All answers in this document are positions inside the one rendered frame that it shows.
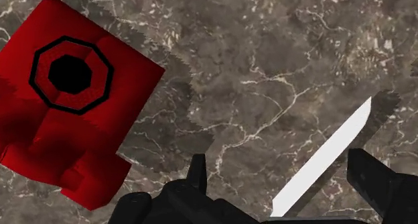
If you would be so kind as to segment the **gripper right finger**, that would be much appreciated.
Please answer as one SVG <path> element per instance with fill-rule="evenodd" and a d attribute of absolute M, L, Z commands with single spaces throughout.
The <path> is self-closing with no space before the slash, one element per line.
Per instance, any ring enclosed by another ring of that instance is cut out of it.
<path fill-rule="evenodd" d="M 348 150 L 346 176 L 381 224 L 418 224 L 418 176 L 394 172 L 361 148 Z"/>

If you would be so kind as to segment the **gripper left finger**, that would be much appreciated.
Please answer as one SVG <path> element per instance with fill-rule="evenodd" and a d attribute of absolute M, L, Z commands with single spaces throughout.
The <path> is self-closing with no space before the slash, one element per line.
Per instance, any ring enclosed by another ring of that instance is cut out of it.
<path fill-rule="evenodd" d="M 204 154 L 192 156 L 185 179 L 166 183 L 152 198 L 147 192 L 122 196 L 108 224 L 260 224 L 224 199 L 206 195 Z"/>

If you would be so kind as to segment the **white knife blade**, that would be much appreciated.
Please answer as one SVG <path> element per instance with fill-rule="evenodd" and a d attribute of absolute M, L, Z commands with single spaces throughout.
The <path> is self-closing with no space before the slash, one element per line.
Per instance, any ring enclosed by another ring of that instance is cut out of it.
<path fill-rule="evenodd" d="M 371 98 L 365 100 L 279 191 L 273 199 L 272 217 L 283 217 L 351 144 L 366 125 L 371 104 Z"/>

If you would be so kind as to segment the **red boxy appliance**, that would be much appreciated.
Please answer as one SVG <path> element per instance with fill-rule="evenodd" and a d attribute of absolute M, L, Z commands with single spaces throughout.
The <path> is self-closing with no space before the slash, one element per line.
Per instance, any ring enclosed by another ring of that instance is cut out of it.
<path fill-rule="evenodd" d="M 107 205 L 131 167 L 117 150 L 163 68 L 61 0 L 43 0 L 0 50 L 0 164 Z"/>

